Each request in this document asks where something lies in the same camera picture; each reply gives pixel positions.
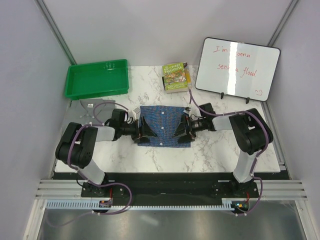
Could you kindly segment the blue plaid long sleeve shirt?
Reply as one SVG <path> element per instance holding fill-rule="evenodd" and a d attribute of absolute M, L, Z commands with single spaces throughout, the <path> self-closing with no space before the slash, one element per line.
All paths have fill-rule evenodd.
<path fill-rule="evenodd" d="M 173 138 L 183 112 L 184 108 L 181 106 L 142 105 L 140 114 L 157 137 L 151 137 L 150 142 L 137 145 L 139 147 L 190 148 L 190 142 L 178 143 L 178 140 Z"/>

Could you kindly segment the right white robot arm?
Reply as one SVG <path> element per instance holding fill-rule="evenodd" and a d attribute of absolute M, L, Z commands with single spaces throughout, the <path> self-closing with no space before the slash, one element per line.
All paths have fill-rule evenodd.
<path fill-rule="evenodd" d="M 273 133 L 256 108 L 225 115 L 217 115 L 211 103 L 199 105 L 198 109 L 201 116 L 192 119 L 190 109 L 185 108 L 172 137 L 182 144 L 193 142 L 197 132 L 232 131 L 240 153 L 229 191 L 240 197 L 247 191 L 246 183 L 254 178 L 258 157 L 272 143 Z"/>

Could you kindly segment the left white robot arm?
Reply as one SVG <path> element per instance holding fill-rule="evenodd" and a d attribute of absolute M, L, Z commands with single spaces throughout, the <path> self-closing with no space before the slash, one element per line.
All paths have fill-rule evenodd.
<path fill-rule="evenodd" d="M 130 136 L 135 144 L 149 143 L 157 136 L 143 116 L 127 120 L 128 116 L 126 110 L 115 108 L 104 123 L 70 122 L 55 149 L 55 158 L 90 182 L 99 197 L 109 193 L 110 185 L 105 172 L 93 160 L 96 143 L 114 142 L 122 136 Z"/>

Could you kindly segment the folded grey shirt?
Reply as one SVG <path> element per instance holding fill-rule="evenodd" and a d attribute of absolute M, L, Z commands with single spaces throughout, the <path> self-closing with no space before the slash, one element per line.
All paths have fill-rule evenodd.
<path fill-rule="evenodd" d="M 110 103 L 98 106 L 94 114 L 94 107 L 103 102 L 105 102 L 105 100 L 102 98 L 73 100 L 64 117 L 63 126 L 66 127 L 70 122 L 82 125 L 89 123 L 99 124 L 100 122 L 97 121 L 96 117 L 104 123 L 111 118 L 116 105 L 114 100 L 110 100 Z"/>

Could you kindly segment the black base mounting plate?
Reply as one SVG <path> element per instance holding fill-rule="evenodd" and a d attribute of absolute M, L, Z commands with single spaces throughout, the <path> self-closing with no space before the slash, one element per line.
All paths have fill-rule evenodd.
<path fill-rule="evenodd" d="M 238 183 L 231 173 L 107 173 L 104 184 L 83 183 L 83 198 L 111 197 L 114 206 L 179 207 L 217 206 L 223 198 L 259 196 L 257 184 Z"/>

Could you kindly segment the green treehouse book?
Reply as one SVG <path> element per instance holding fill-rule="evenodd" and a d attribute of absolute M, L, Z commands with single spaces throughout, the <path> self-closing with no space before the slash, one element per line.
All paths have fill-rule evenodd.
<path fill-rule="evenodd" d="M 162 84 L 166 93 L 186 92 L 192 87 L 191 74 L 187 62 L 162 66 Z"/>

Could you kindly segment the green plastic tray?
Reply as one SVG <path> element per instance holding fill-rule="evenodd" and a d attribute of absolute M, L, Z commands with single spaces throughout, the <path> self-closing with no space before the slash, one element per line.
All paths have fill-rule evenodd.
<path fill-rule="evenodd" d="M 129 92 L 126 59 L 71 65 L 64 95 L 71 100 L 124 95 Z"/>

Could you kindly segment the white whiteboard with red writing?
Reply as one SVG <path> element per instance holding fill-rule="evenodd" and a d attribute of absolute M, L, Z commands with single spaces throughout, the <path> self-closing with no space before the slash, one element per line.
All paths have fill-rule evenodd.
<path fill-rule="evenodd" d="M 254 101 L 267 101 L 281 55 L 277 47 L 207 37 L 195 88 Z"/>

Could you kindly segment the aluminium frame rail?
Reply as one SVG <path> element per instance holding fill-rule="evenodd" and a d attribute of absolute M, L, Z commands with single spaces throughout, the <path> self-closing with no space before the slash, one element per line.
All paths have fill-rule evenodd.
<path fill-rule="evenodd" d="M 307 194 L 300 180 L 263 180 L 255 182 L 262 190 L 263 201 L 306 201 Z M 73 180 L 41 180 L 37 199 L 80 199 L 82 188 Z"/>

